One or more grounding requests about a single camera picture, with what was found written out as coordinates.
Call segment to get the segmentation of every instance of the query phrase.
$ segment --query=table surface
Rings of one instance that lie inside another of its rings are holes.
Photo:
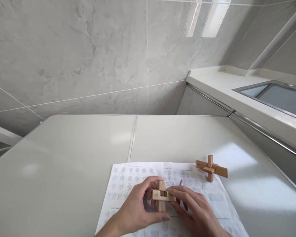
[[[56,115],[0,158],[0,236],[93,236],[113,164],[214,155],[248,234],[296,236],[296,189],[229,118]]]

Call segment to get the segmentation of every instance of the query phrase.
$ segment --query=hand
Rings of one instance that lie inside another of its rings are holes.
[[[144,209],[143,197],[148,190],[148,199],[150,200],[150,190],[157,188],[155,181],[163,181],[163,179],[151,176],[141,184],[135,185],[120,210],[108,220],[96,236],[122,236],[154,223],[169,221],[170,217],[165,212],[148,213]]]
[[[196,193],[185,186],[172,186],[167,190],[176,197],[176,202],[169,202],[169,204],[195,236],[232,237],[221,227],[203,194]],[[183,201],[185,210],[189,208],[193,216],[189,216],[181,208],[181,201]]]

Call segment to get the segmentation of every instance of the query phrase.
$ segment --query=countertop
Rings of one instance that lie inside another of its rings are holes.
[[[227,72],[193,73],[187,82],[250,118],[276,137],[296,147],[296,118],[233,91],[239,87],[270,81],[259,76],[238,76]]]
[[[249,236],[296,236],[296,189],[229,118],[56,115],[0,158],[0,237],[92,237],[113,164],[209,154]]]

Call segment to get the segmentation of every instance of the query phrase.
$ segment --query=gray wall tile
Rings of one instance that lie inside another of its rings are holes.
[[[202,38],[211,4],[202,4],[193,37],[184,37],[191,3],[148,1],[148,85],[184,80],[192,68],[224,65],[261,7],[230,5],[215,38]]]
[[[0,87],[25,105],[146,86],[146,0],[0,1]]]
[[[249,69],[296,12],[296,1],[263,7],[228,65]]]
[[[40,117],[27,108],[0,112],[0,127],[22,137],[37,127],[41,121]]]
[[[289,1],[289,0],[266,0],[265,5],[281,3],[281,2],[286,2],[286,1]]]
[[[0,111],[20,107],[24,106],[0,89]]]
[[[146,87],[30,107],[43,119],[55,114],[147,114]]]
[[[186,81],[148,87],[148,114],[175,115]]]
[[[264,5],[265,0],[231,0],[231,3]]]
[[[296,32],[263,65],[263,68],[296,75]]]

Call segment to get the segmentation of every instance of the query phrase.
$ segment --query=printed instruction sheet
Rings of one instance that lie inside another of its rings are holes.
[[[207,173],[196,168],[194,163],[163,162],[133,162],[113,165],[96,233],[120,209],[134,185],[143,182],[148,176],[162,177],[165,180],[166,188],[179,185],[182,180],[182,185],[195,192],[204,194],[223,228],[234,237],[249,236],[218,175],[215,174],[214,181],[210,183],[207,181]],[[153,211],[150,202],[146,199],[144,200],[144,206],[147,211]],[[170,221],[153,224],[145,229],[124,236],[192,236],[179,216],[168,204],[166,204],[166,212],[171,218]]]

